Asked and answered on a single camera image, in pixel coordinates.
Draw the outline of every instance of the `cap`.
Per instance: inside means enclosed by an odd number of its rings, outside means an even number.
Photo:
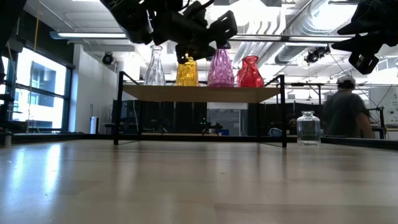
[[[355,79],[351,75],[345,75],[337,79],[337,84],[344,82],[351,82],[352,84],[355,85]]]

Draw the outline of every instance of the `man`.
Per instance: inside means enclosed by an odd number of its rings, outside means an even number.
[[[323,105],[323,122],[329,136],[373,138],[369,111],[357,94],[355,79],[343,76],[338,79],[338,92]]]

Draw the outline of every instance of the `shelf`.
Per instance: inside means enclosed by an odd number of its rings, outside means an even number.
[[[141,101],[260,103],[279,88],[124,85],[123,91]]]

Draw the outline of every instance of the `red vase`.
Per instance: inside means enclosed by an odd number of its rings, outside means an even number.
[[[246,68],[242,68],[242,75],[239,80],[240,87],[264,86],[264,80],[262,79],[259,69],[257,68],[258,60],[259,57],[257,56],[247,56],[243,59],[243,62],[246,62]]]
[[[241,87],[241,79],[242,79],[242,76],[243,76],[243,71],[246,69],[246,67],[248,66],[248,64],[244,61],[244,60],[242,60],[242,69],[240,69],[239,71],[238,71],[238,75],[236,76],[236,81],[237,81],[237,83],[238,83],[238,87]]]

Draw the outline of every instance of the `bottle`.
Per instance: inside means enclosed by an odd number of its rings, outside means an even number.
[[[185,64],[178,64],[177,86],[198,86],[198,65],[192,57],[187,54],[185,57],[188,59]]]
[[[162,52],[161,46],[152,45],[152,58],[145,75],[144,85],[166,85],[166,79],[160,61],[160,53]]]
[[[207,86],[234,87],[235,76],[232,71],[231,60],[227,52],[228,47],[217,48],[210,64],[207,76]]]
[[[262,79],[259,69],[257,68],[257,56],[247,56],[243,59],[246,62],[246,68],[242,68],[242,75],[239,81],[240,87],[263,87],[264,80]]]
[[[241,87],[241,79],[244,74],[243,70],[245,70],[247,66],[248,66],[248,64],[244,60],[242,60],[242,69],[240,69],[238,71],[238,74],[236,75],[236,81],[238,83],[238,87]]]
[[[297,119],[297,142],[301,145],[319,146],[321,143],[321,122],[313,111],[303,111]]]

